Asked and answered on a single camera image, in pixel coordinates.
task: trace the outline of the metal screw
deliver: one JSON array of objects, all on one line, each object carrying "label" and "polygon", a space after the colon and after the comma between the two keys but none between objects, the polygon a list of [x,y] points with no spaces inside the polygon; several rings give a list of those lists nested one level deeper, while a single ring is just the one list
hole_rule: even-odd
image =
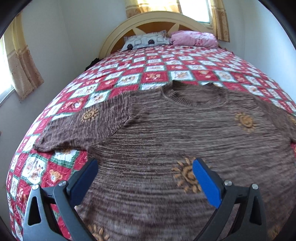
[{"label": "metal screw", "polygon": [[32,186],[32,189],[33,190],[37,190],[38,188],[39,188],[39,185],[38,184]]},{"label": "metal screw", "polygon": [[254,190],[257,190],[257,189],[259,188],[259,186],[258,186],[256,183],[254,183],[254,184],[252,184],[252,188],[253,188]]},{"label": "metal screw", "polygon": [[232,185],[232,181],[230,180],[225,180],[224,181],[224,185],[227,186],[227,187],[230,187]]},{"label": "metal screw", "polygon": [[63,187],[63,186],[65,186],[66,184],[67,184],[67,182],[66,182],[65,180],[59,182],[59,186],[60,186],[60,187]]}]

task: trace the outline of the wooden headboard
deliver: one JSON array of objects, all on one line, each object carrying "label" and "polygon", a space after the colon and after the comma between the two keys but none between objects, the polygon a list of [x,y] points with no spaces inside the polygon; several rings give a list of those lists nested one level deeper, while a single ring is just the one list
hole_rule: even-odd
[{"label": "wooden headboard", "polygon": [[172,32],[178,30],[211,33],[210,29],[180,13],[165,11],[141,13],[124,21],[109,34],[101,49],[99,58],[103,59],[109,54],[120,50],[124,45],[125,36],[159,32],[162,30],[166,30],[169,37]]}]

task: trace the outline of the brown knit sweater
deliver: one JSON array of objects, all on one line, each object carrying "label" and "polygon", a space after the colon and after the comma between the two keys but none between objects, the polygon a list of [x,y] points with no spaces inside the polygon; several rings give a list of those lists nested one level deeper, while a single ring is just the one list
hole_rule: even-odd
[{"label": "brown knit sweater", "polygon": [[296,120],[284,110],[213,84],[173,81],[54,120],[34,148],[87,150],[98,160],[99,173],[76,208],[95,237],[191,241],[214,211],[192,160],[204,158],[235,185],[257,183],[272,235],[295,205],[291,141]]}]

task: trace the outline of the bed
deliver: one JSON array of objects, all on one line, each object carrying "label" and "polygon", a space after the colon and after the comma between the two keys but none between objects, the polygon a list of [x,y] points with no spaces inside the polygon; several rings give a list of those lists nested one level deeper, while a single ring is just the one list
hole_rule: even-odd
[{"label": "bed", "polygon": [[[213,82],[231,90],[250,92],[296,115],[296,104],[266,74],[225,49],[161,45],[119,52],[124,36],[167,30],[210,32],[178,13],[149,12],[119,25],[105,41],[99,63],[67,85],[36,118],[16,150],[7,175],[6,189],[13,235],[22,240],[22,222],[33,184],[42,187],[68,180],[87,161],[85,151],[58,150],[38,153],[32,146],[47,123],[110,99],[123,91],[157,88],[178,80],[194,85]],[[54,214],[66,238],[70,234],[58,209]]]}]

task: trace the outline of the ribbed neckline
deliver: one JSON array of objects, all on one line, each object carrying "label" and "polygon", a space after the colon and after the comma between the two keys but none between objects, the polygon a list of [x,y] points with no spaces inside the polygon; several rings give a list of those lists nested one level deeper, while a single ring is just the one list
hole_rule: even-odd
[{"label": "ribbed neckline", "polygon": [[[187,98],[182,97],[177,90],[195,90],[196,94],[199,91],[211,90],[211,97],[215,96],[214,99],[208,100],[206,102],[197,102]],[[218,87],[213,83],[208,83],[206,85],[190,85],[185,84],[180,81],[173,80],[172,82],[161,87],[163,95],[170,101],[177,102],[179,104],[200,109],[208,110],[223,107],[228,102],[228,92],[225,88]]]}]

